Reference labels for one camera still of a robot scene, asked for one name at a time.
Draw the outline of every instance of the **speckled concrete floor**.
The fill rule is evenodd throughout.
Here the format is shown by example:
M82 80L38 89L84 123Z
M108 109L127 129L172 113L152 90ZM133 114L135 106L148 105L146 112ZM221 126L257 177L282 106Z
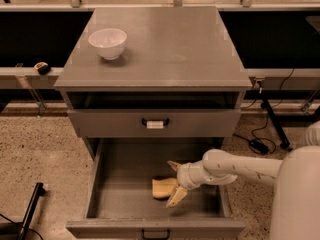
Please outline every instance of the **speckled concrete floor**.
M243 116L236 133L251 139L251 130L265 122L265 116ZM21 220L34 184L43 182L47 193L40 198L31 227L46 240L74 239L65 224L82 218L93 162L69 119L2 116L0 125L0 212ZM304 128L285 131L294 146ZM280 144L271 122L257 135ZM229 139L223 149L236 155L258 156L249 150L246 141L236 137ZM286 153L277 147L266 158L282 159ZM227 190L232 216L246 224L239 240L268 239L272 188L239 177ZM28 239L38 237L29 233Z

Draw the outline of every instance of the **gray tabletop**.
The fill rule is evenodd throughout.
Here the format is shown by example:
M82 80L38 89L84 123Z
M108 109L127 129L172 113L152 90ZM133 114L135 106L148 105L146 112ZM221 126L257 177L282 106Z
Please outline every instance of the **gray tabletop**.
M119 28L123 54L107 61L88 37ZM97 8L56 88L213 87L247 89L250 81L215 7Z

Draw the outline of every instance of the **drawer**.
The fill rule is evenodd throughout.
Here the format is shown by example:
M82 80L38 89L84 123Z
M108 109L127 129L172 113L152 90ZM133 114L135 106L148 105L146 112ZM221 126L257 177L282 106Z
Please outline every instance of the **drawer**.
M79 137L229 137L238 109L213 110L71 110Z
M244 223L230 218L223 187L190 191L174 208L152 197L152 178L175 177L168 160L201 159L203 139L100 139L81 221L67 229L77 238L236 237Z

